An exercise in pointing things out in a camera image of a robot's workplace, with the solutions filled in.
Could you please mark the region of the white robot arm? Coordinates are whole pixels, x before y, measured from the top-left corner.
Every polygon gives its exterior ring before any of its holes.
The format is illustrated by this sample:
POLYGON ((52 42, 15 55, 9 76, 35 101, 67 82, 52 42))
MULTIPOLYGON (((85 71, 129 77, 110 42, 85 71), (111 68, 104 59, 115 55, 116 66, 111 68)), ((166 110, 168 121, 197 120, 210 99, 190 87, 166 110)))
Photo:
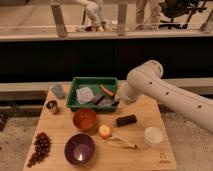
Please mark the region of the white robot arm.
POLYGON ((135 67, 115 92, 115 99, 131 104, 144 94, 213 134, 213 100, 169 84, 162 80, 163 72, 162 65, 156 60, 135 67))

